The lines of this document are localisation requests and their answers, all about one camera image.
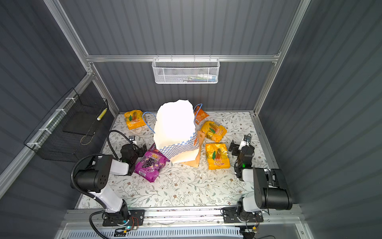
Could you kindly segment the purple grape snack bag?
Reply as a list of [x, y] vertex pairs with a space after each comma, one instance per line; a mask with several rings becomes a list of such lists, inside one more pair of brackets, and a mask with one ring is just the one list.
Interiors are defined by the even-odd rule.
[[168, 159], [161, 153], [147, 151], [136, 164], [134, 172], [149, 182], [154, 182]]

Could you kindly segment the yellow snack bag front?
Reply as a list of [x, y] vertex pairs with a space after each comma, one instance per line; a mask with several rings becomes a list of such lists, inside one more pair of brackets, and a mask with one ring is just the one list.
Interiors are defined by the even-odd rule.
[[206, 144], [206, 159], [209, 164], [209, 170], [230, 168], [228, 151], [224, 143]]

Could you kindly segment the yellow snack bag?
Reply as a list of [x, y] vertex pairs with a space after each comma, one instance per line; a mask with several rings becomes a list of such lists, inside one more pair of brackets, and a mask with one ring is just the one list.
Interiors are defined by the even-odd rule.
[[124, 114], [125, 122], [129, 130], [133, 130], [146, 125], [146, 119], [141, 110], [132, 110]]
[[205, 133], [208, 139], [216, 143], [219, 143], [227, 133], [225, 127], [210, 120], [203, 124], [201, 131]]
[[230, 168], [228, 151], [224, 143], [206, 144], [206, 159], [209, 164], [209, 170]]

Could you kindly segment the white checkered paper bag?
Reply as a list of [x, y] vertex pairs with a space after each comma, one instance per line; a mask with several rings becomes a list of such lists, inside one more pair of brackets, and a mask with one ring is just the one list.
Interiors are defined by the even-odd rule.
[[164, 103], [156, 114], [144, 112], [156, 148], [171, 163], [192, 160], [198, 149], [194, 107], [188, 100]]

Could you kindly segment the tan bread snack pack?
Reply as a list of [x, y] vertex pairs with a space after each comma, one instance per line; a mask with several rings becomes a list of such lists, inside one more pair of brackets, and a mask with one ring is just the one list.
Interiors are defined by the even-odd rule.
[[203, 133], [202, 131], [198, 130], [197, 131], [198, 135], [198, 149], [194, 151], [194, 154], [192, 155], [191, 159], [186, 162], [182, 162], [182, 165], [198, 168], [201, 160], [201, 151], [202, 151], [202, 146], [206, 137], [206, 134]]

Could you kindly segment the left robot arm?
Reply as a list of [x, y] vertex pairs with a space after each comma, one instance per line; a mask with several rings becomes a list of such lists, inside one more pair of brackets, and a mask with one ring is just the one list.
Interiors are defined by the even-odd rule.
[[129, 210], [108, 184], [110, 174], [132, 175], [135, 163], [141, 155], [133, 144], [126, 144], [120, 150], [121, 161], [113, 155], [92, 154], [80, 159], [71, 171], [71, 187], [94, 199], [102, 206], [103, 226], [142, 225], [144, 210]]

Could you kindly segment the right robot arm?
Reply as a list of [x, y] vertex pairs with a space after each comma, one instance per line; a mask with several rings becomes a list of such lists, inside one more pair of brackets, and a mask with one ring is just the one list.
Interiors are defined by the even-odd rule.
[[253, 183], [252, 192], [241, 197], [235, 208], [224, 209], [225, 222], [263, 222], [263, 212], [290, 210], [293, 199], [285, 176], [280, 169], [252, 166], [254, 147], [249, 142], [231, 142], [229, 152], [237, 159], [234, 164], [235, 176], [242, 182]]

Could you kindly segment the purple Fox's candy bag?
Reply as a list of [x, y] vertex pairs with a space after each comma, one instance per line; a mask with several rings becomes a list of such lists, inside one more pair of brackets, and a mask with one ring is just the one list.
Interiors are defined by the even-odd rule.
[[151, 147], [148, 149], [149, 151], [153, 151], [153, 152], [160, 152], [157, 148], [156, 148], [156, 144], [152, 144]]

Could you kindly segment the small orange snack packet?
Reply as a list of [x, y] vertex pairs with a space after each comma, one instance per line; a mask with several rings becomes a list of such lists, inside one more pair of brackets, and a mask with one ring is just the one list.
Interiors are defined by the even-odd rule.
[[203, 109], [203, 104], [198, 104], [194, 107], [195, 123], [200, 124], [205, 118], [209, 116]]

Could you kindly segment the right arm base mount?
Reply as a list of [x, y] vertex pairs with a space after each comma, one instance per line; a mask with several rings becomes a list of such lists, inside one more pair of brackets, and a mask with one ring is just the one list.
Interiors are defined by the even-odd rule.
[[233, 223], [262, 223], [264, 221], [261, 211], [245, 212], [236, 207], [224, 207], [220, 209], [223, 220], [227, 224]]

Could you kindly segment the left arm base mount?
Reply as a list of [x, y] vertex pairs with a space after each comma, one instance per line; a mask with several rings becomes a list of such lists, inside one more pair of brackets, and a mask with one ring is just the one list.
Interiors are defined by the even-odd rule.
[[128, 213], [103, 213], [102, 225], [104, 227], [117, 227], [117, 226], [132, 226], [138, 227], [143, 225], [145, 210], [130, 210]]

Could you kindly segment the white ventilated rail cover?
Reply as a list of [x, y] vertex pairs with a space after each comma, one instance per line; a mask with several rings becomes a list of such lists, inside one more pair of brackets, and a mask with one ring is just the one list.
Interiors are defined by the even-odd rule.
[[236, 227], [144, 228], [133, 231], [107, 229], [100, 231], [109, 239], [177, 239], [177, 238], [242, 238]]

